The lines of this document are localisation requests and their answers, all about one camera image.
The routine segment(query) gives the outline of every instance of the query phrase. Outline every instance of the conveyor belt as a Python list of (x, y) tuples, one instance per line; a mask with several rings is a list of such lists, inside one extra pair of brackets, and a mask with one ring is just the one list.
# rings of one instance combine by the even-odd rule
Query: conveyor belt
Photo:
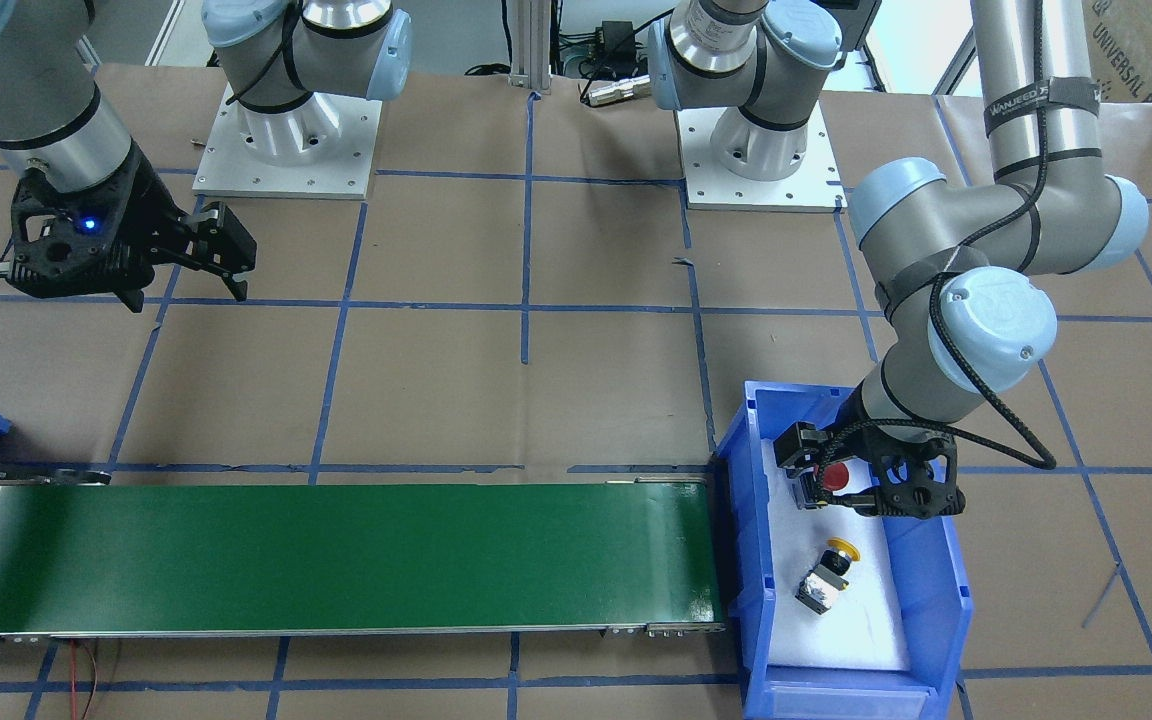
[(0, 637), (721, 621), (699, 483), (0, 487)]

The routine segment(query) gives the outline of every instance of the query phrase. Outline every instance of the black cable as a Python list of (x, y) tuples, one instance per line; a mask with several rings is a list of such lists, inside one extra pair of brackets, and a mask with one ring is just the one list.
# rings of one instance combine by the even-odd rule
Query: black cable
[(599, 60), (598, 67), (594, 68), (593, 73), (590, 73), (589, 79), (585, 81), (585, 86), (582, 88), (579, 91), (579, 100), (582, 101), (582, 104), (589, 105), (589, 88), (594, 84), (594, 77), (598, 77), (598, 73), (602, 73), (604, 69), (607, 69), (607, 61), (612, 60), (612, 55), (616, 55), (617, 51), (621, 50), (621, 47), (626, 45), (626, 43), (630, 40), (631, 37), (637, 37), (637, 35), (639, 35), (639, 32), (643, 32), (644, 29), (649, 28), (650, 24), (657, 22), (660, 18), (668, 18), (669, 15), (672, 14), (673, 14), (672, 8), (664, 13), (660, 13), (659, 15), (657, 15), (657, 17), (653, 17), (647, 22), (641, 24), (639, 26), (636, 26), (634, 29), (634, 32), (630, 32), (630, 35), (622, 37), (621, 41), (617, 41), (616, 47), (612, 47), (612, 50), (604, 50), (602, 60)]
[(96, 683), (100, 682), (100, 675), (96, 673), (96, 653), (93, 653), (91, 647), (88, 647), (86, 644), (78, 643), (78, 647), (82, 647), (83, 652), (88, 653), (88, 660), (91, 661), (92, 665), (92, 687), (91, 691), (88, 691), (88, 703), (83, 706), (83, 714), (79, 715), (79, 720), (88, 720), (88, 712), (91, 712), (92, 700), (96, 698)]
[(252, 77), (252, 81), (248, 82), (245, 88), (230, 94), (229, 99), (225, 100), (225, 105), (233, 105), (237, 100), (242, 100), (243, 94), (251, 92), (251, 88), (256, 88), (256, 83), (265, 79), (265, 74), (270, 73), (270, 68), (273, 68), (278, 59), (291, 46), (291, 36), (296, 31), (297, 23), (300, 23), (303, 5), (305, 5), (305, 0), (296, 0), (296, 3), (287, 6), (287, 14), (283, 16), (283, 39), (279, 41), (278, 47), (274, 48), (274, 53), (270, 54), (270, 59), (265, 60), (265, 65), (262, 65), (260, 71), (256, 74), (256, 77)]
[(550, 73), (561, 74), (561, 29), (563, 22), (562, 0), (550, 0)]
[[(1034, 82), (1039, 82), (1043, 77), (1043, 0), (1034, 0), (1034, 53), (1033, 53), (1033, 68), (1034, 68)], [(1038, 124), (1038, 177), (1034, 181), (1033, 191), (1030, 191), (1029, 196), (1025, 197), (1024, 202), (1021, 203), (1020, 209), (1015, 209), (1011, 213), (995, 220), (993, 223), (984, 225), (977, 232), (969, 234), (960, 245), (970, 247), (975, 241), (986, 237), (987, 234), (995, 232), (998, 228), (1005, 227), (1006, 225), (1014, 222), (1014, 220), (1021, 218), (1021, 215), (1028, 214), (1030, 210), (1034, 207), (1038, 202), (1038, 196), (1043, 195), (1043, 189), (1047, 184), (1047, 114), (1046, 111), (1039, 108), (1037, 111), (1036, 122)], [(932, 281), (932, 293), (931, 301), (929, 302), (929, 313), (931, 314), (932, 328), (935, 331), (935, 335), (940, 338), (942, 346), (946, 350), (950, 353), (950, 357), (954, 363), (958, 366), (961, 372), (967, 376), (968, 381), (972, 384), (975, 388), (980, 393), (980, 396), (988, 402), (993, 410), (998, 415), (1002, 416), (1002, 419), (1007, 420), (1007, 424), (1011, 425), (1011, 429), (1016, 430), (1016, 433), (1028, 442), (1029, 447), (1032, 448), (1038, 457), (1032, 457), (1025, 455), (1024, 452), (1015, 450), (1015, 448), (1005, 446), (1000, 442), (992, 441), (983, 435), (976, 433), (967, 432), (965, 430), (955, 429), (950, 424), (937, 423), (935, 420), (911, 420), (911, 419), (866, 419), (866, 420), (855, 420), (854, 423), (847, 424), (846, 427), (839, 430), (831, 441), (827, 442), (823, 448), (823, 454), (820, 454), (820, 468), (824, 468), (833, 461), (833, 457), (838, 455), (838, 450), (841, 450), (842, 445), (848, 437), (861, 432), (863, 429), (877, 429), (877, 427), (900, 427), (900, 429), (925, 429), (932, 430), (932, 432), (952, 434), (967, 439), (969, 442), (975, 442), (979, 446), (987, 447), (990, 450), (1001, 452), (1001, 454), (1009, 456), (1011, 458), (1024, 462), (1024, 464), (1038, 468), (1041, 470), (1052, 470), (1056, 468), (1056, 457), (1047, 450), (1047, 446), (1039, 441), (1038, 435), (1030, 430), (1028, 425), (1016, 415), (1010, 407), (998, 396), (987, 382), (977, 373), (977, 370), (972, 366), (969, 359), (963, 355), (963, 351), (954, 342), (954, 338), (950, 338), (950, 332), (945, 324), (945, 314), (941, 309), (941, 290), (945, 290), (945, 283), (948, 279), (954, 276), (952, 273), (940, 273), (933, 278)]]
[(509, 74), (509, 66), (505, 63), (485, 63), (475, 65), (472, 68), (465, 70), (467, 76), (507, 76)]
[(513, 36), (509, 35), (509, 0), (500, 0), (500, 26), (503, 28), (503, 53), (513, 65)]

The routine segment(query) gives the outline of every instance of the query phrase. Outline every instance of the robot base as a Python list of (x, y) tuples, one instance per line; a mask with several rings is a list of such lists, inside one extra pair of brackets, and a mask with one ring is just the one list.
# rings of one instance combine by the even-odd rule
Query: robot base
[(760, 182), (728, 170), (710, 149), (708, 136), (726, 108), (681, 109), (679, 145), (687, 177), (687, 206), (696, 210), (771, 210), (832, 213), (847, 206), (838, 164), (820, 106), (808, 120), (808, 149), (797, 172), (782, 181)]
[[(232, 94), (225, 88), (225, 97)], [(194, 190), (214, 197), (316, 197), (365, 200), (380, 127), (379, 100), (332, 96), (340, 113), (339, 151), (309, 165), (270, 165), (244, 146), (237, 105), (215, 111)]]

